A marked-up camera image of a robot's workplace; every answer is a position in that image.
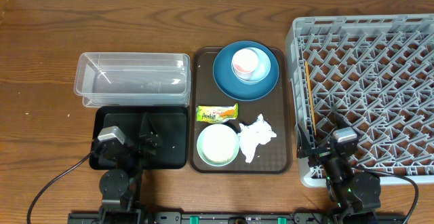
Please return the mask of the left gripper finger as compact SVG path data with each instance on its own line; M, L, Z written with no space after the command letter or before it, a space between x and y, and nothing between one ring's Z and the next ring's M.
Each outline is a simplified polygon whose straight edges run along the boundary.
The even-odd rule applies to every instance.
M159 133L157 132L157 129L151 120L149 120L149 135L147 138L147 143L153 148L161 147L163 144L163 141L161 140L161 137L159 136Z
M148 113L144 113L142 116L142 123L139 130L139 139L142 143L149 144L151 141L151 129Z

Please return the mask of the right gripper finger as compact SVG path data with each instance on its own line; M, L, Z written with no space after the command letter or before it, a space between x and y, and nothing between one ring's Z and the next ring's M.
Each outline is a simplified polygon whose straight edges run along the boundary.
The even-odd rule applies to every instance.
M331 107L331 112L332 112L334 119L336 121L336 128L338 130L349 127L349 124L346 123L346 121L344 120L345 116L339 114L339 112L337 112L336 107L334 105L332 105L332 107Z
M311 155L312 147L306 137L302 127L298 124L298 146L297 146L297 158L305 158Z

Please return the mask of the white tissue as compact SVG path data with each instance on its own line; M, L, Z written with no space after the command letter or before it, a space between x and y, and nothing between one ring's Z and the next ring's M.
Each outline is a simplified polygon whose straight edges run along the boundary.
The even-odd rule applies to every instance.
M277 137L271 125L264 120L263 114L259 114L253 124L240 124L239 127L240 132L237 134L239 147L245 156L245 162L248 164L253 161L257 146L265 145L272 138Z

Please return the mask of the green snack wrapper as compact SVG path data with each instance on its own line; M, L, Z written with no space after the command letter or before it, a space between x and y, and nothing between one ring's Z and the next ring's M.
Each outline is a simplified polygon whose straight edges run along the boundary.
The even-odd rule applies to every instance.
M231 119L237 119L239 105L235 103L231 107L203 106L196 109L196 121L209 124L223 124Z

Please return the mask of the pink plastic cup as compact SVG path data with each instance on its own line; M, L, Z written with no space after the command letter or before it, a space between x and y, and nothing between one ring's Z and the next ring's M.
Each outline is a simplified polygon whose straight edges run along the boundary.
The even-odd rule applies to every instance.
M249 81L258 68L259 58L251 48L243 48L234 53L231 65L238 78Z

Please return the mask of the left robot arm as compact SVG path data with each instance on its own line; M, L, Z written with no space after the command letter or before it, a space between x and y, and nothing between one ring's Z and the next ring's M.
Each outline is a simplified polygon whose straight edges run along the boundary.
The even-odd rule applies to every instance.
M140 203L144 167L162 146L148 113L142 116L138 134L131 138L119 126L101 129L93 140L93 154L115 163L100 179L102 205L98 223L153 223L153 216Z

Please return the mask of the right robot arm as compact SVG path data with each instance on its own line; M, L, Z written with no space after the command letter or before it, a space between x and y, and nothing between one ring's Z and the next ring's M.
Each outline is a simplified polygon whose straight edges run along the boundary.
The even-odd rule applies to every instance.
M326 173L326 187L330 199L338 206L328 212L323 223L343 223L346 217L373 213L381 206L380 178L366 171L353 172L349 157L357 150L361 139L342 116L335 115L337 129L323 146L313 148L308 135L297 125L299 144L297 158L306 159L310 167L321 166Z

